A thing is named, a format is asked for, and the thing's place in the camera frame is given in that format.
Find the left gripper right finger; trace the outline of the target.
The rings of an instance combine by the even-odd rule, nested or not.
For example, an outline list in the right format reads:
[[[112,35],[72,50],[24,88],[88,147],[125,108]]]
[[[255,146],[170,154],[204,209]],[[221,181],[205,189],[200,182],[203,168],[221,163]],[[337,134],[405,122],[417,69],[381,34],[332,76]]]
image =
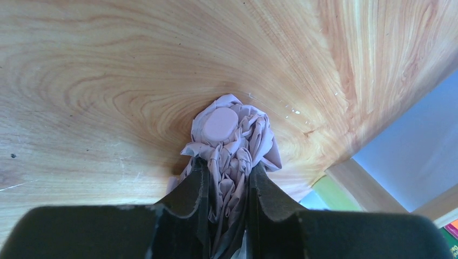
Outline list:
[[[260,162],[250,172],[247,258],[307,258],[300,214],[307,209],[267,175]]]

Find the pink folding umbrella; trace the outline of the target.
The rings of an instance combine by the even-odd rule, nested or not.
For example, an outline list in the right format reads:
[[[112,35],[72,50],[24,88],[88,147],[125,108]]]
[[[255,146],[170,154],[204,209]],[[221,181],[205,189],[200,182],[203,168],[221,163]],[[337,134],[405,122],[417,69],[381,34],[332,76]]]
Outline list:
[[[174,190],[191,173],[198,158],[210,171],[208,220],[213,228],[210,257],[232,257],[241,245],[248,177],[258,164],[268,172],[282,168],[278,145],[268,115],[237,97],[226,94],[192,121],[191,142],[180,152],[190,156],[178,179],[170,178]]]

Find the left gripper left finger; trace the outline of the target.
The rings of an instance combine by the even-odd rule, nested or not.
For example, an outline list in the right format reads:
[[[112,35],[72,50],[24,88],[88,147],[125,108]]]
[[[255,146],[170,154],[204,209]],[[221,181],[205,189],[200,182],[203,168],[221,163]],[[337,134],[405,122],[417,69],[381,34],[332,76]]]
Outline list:
[[[191,172],[169,194],[145,209],[153,212],[152,240],[145,258],[209,258],[207,162],[194,158]]]

